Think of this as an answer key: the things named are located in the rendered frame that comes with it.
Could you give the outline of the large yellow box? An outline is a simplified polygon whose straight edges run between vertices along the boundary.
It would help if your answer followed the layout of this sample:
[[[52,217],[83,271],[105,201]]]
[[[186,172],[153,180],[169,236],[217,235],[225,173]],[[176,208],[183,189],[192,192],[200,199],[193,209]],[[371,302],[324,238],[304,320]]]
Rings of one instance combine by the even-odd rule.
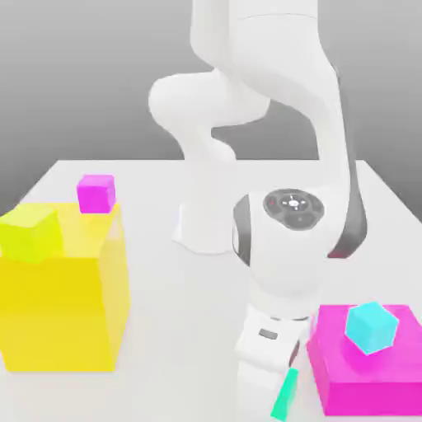
[[[130,308],[121,207],[49,205],[62,254],[36,263],[0,256],[0,354],[10,372],[112,372]]]

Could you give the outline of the small magenta cube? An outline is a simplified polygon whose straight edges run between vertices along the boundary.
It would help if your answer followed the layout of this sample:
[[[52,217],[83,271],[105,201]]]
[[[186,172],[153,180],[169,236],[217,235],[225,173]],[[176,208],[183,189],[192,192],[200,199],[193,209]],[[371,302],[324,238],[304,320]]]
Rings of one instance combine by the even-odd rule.
[[[116,201],[112,175],[84,175],[77,184],[81,213],[110,213]]]

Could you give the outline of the small yellow-green cube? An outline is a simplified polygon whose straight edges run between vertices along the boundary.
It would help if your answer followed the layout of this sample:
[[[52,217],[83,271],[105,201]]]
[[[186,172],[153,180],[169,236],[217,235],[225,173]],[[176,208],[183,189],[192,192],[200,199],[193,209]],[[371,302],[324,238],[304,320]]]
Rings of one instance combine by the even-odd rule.
[[[49,204],[18,204],[0,216],[0,256],[29,263],[60,256],[63,235],[58,210]]]

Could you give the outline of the large magenta box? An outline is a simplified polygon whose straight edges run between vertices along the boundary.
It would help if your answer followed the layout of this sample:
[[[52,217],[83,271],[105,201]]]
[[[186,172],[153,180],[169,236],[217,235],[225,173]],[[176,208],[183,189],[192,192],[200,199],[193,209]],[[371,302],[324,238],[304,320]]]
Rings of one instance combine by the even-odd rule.
[[[388,305],[399,320],[394,345],[366,356],[345,337],[348,305],[322,305],[307,354],[323,413],[422,416],[422,325],[407,305]]]

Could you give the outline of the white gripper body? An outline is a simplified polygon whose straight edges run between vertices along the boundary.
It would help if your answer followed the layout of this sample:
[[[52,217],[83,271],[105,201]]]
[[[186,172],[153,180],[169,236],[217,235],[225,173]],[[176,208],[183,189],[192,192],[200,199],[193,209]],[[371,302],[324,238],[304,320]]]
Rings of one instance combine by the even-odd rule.
[[[237,402],[268,404],[276,399],[287,370],[271,371],[240,360],[237,367]]]

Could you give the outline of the small cyan cube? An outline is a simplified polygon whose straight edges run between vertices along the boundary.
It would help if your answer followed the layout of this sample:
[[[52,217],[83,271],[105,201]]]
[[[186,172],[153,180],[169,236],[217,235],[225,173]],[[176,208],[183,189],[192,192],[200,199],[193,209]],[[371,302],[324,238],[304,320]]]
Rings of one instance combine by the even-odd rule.
[[[394,345],[399,319],[379,302],[366,302],[348,310],[345,336],[365,355]]]

